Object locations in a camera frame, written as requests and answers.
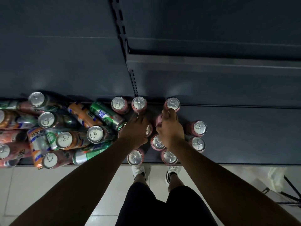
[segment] tiled floor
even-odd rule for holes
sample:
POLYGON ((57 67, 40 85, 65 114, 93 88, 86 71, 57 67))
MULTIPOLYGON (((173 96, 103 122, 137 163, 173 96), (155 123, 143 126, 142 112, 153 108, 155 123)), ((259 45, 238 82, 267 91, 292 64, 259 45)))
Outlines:
MULTIPOLYGON (((0 169, 0 225, 9 225, 18 215, 45 194, 61 178, 74 170, 74 168, 75 167, 61 167, 55 170, 43 169, 39 171, 33 167, 0 169)), ((242 167, 226 168, 258 189, 265 188, 262 183, 258 182, 254 176, 248 174, 242 167)), ((166 201, 168 197, 168 186, 164 180, 166 167, 151 166, 148 169, 150 170, 150 175, 147 179, 148 185, 154 192, 157 199, 166 201)), ((288 169, 287 176, 301 191, 300 172, 301 167, 291 167, 288 169)), ((201 196, 184 168, 182 168, 179 178, 185 185, 191 187, 201 196)), ((133 175, 131 167, 120 167, 100 203, 97 205, 86 223, 86 226, 115 225, 120 208, 132 182, 133 175)), ((288 186, 286 186, 285 189, 287 189, 286 191, 288 193, 294 195, 293 191, 290 190, 288 186)), ((288 211, 294 214, 297 218, 301 218, 301 211, 299 208, 288 209, 288 211)), ((218 224, 222 225, 215 215, 214 217, 218 224)))

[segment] shoe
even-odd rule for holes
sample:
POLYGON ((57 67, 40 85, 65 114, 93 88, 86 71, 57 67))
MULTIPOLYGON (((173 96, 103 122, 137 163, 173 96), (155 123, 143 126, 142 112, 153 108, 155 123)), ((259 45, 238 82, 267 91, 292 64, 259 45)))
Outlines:
POLYGON ((165 182, 169 185, 170 183, 170 175, 175 173, 177 176, 179 175, 179 172, 181 170, 181 166, 168 166, 165 176, 165 182))
POLYGON ((139 174, 142 174, 144 179, 146 179, 144 166, 132 166, 132 171, 134 175, 134 180, 136 179, 136 176, 139 174))

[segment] hand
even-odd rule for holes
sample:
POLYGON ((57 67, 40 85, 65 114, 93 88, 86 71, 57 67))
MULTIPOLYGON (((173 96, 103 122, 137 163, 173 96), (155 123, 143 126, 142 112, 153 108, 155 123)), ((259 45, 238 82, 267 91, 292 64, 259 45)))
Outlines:
POLYGON ((148 142, 145 137, 149 121, 146 117, 134 114, 130 121, 122 128, 118 139, 123 139, 132 145, 133 150, 148 142))
POLYGON ((183 127, 172 108, 163 110, 162 126, 156 127, 156 130, 159 133, 160 140, 169 150, 172 150, 172 144, 184 139, 183 127))

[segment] person's right hand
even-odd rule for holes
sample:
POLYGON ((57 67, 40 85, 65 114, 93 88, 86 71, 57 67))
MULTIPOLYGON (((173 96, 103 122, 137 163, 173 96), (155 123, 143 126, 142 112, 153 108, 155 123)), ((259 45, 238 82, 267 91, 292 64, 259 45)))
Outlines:
POLYGON ((171 146, 173 144, 184 139, 183 127, 172 108, 163 110, 162 126, 156 127, 156 131, 159 133, 162 143, 170 150, 172 150, 171 146))

